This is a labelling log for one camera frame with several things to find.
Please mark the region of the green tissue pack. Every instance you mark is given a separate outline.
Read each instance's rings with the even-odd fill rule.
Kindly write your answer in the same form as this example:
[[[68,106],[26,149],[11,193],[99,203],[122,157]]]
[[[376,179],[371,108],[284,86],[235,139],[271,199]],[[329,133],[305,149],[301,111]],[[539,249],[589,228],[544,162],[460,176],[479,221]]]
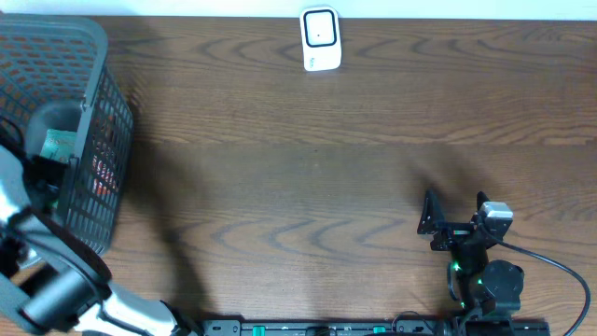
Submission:
[[[46,159],[67,163],[74,154],[76,132],[48,129],[40,156]]]

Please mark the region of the orange Kleenex tissue pack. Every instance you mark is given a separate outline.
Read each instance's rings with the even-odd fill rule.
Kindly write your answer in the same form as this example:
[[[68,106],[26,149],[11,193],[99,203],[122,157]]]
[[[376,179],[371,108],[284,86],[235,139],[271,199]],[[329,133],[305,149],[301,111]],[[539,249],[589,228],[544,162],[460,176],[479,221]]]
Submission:
[[[96,174],[92,188],[92,191],[95,194],[108,195],[118,190],[117,180],[107,163],[100,160],[97,156],[94,156],[92,160],[92,169]]]

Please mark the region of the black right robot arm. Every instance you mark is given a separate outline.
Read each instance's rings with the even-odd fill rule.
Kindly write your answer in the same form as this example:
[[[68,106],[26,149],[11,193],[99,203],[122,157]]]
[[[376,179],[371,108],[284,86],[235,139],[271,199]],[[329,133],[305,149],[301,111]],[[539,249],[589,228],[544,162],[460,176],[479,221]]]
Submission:
[[[430,189],[425,192],[417,232],[432,237],[432,250],[451,253],[449,291],[465,310],[479,308],[483,316],[509,317],[521,308],[523,270],[488,257],[488,250],[502,241],[513,217],[506,203],[493,202],[480,191],[472,218],[452,222],[444,217],[437,195]]]

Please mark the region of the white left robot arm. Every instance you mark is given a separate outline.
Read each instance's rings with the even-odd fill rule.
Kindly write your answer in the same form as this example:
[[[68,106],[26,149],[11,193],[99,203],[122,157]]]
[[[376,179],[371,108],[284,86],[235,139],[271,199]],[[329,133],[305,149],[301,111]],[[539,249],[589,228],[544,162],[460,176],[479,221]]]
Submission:
[[[35,161],[1,146],[1,167],[15,176],[4,193],[26,203],[1,223],[7,238],[31,247],[53,269],[49,279],[25,291],[4,277],[1,311],[32,334],[53,329],[106,335],[202,335],[203,328],[163,301],[147,301],[111,282],[111,272],[87,245],[33,208],[24,183]]]

